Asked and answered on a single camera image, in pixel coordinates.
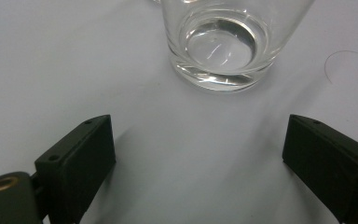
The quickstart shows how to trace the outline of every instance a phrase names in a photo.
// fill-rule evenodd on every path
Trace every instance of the black plastic part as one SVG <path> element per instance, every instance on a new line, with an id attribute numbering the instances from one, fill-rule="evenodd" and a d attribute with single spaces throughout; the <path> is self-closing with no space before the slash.
<path id="1" fill-rule="evenodd" d="M 0 224 L 40 224 L 31 178 L 23 172 L 0 176 Z"/>
<path id="2" fill-rule="evenodd" d="M 83 122 L 37 159 L 51 223 L 79 223 L 114 162 L 110 116 Z"/>
<path id="3" fill-rule="evenodd" d="M 291 115 L 284 162 L 340 223 L 358 223 L 358 143 L 315 119 Z"/>

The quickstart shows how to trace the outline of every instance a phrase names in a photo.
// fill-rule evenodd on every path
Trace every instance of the screw hole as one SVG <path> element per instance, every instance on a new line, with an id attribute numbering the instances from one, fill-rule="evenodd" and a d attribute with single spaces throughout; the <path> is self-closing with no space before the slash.
<path id="1" fill-rule="evenodd" d="M 53 156 L 48 157 L 48 160 L 49 161 L 56 161 L 58 158 L 59 158 L 59 156 L 53 155 Z"/>
<path id="2" fill-rule="evenodd" d="M 0 179 L 0 191 L 15 186 L 17 182 L 19 182 L 19 178 L 16 176 L 8 176 L 3 179 Z"/>

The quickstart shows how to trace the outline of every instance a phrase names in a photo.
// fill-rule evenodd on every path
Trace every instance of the tabletop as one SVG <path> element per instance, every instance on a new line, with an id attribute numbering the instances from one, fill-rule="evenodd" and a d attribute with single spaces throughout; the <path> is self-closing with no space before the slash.
<path id="1" fill-rule="evenodd" d="M 282 162 L 290 114 L 358 141 L 358 1 L 315 1 L 268 74 L 213 94 L 169 64 L 151 0 L 0 1 L 0 175 L 112 116 L 82 223 L 337 223 Z"/>

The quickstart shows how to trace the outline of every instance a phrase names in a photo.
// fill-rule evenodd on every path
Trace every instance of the drinking glass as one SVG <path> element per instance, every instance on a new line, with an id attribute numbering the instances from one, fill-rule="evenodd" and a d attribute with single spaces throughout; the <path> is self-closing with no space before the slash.
<path id="1" fill-rule="evenodd" d="M 161 0 L 174 70 L 212 91 L 240 91 L 272 65 L 313 0 Z"/>

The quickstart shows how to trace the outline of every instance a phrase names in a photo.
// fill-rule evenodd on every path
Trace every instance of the white surface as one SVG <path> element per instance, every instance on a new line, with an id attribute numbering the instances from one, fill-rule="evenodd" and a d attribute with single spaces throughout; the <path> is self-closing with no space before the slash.
<path id="1" fill-rule="evenodd" d="M 267 77 L 214 95 L 170 68 L 151 0 L 0 1 L 0 175 L 111 114 L 116 170 L 82 223 L 337 223 L 281 155 L 289 114 L 358 141 L 348 50 L 358 1 L 316 1 Z"/>

